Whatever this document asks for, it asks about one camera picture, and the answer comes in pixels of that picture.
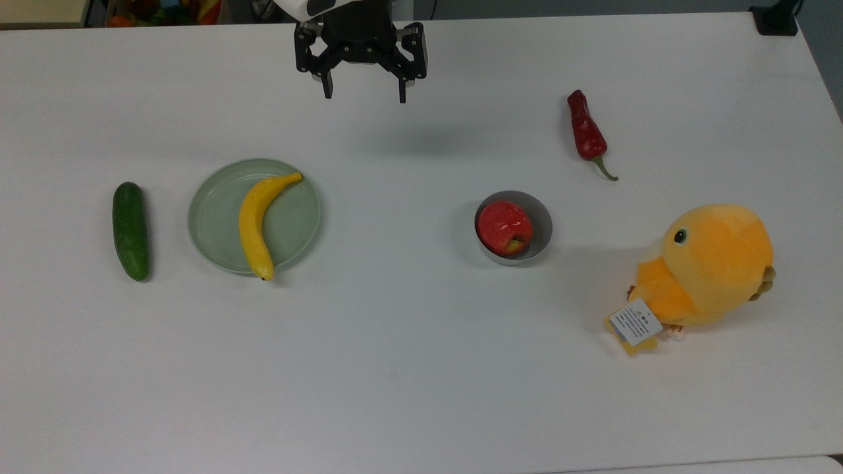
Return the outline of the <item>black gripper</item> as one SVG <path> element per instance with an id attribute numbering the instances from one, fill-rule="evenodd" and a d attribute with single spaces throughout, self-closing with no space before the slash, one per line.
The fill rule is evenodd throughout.
<path id="1" fill-rule="evenodd" d="M 427 78 L 425 29 L 421 22 L 397 29 L 391 13 L 389 1 L 353 1 L 322 13 L 323 25 L 299 23 L 293 39 L 298 71 L 309 73 L 331 99 L 331 71 L 340 62 L 377 63 L 398 80 L 398 102 L 406 104 L 407 89 Z M 318 40 L 325 50 L 316 55 Z"/>

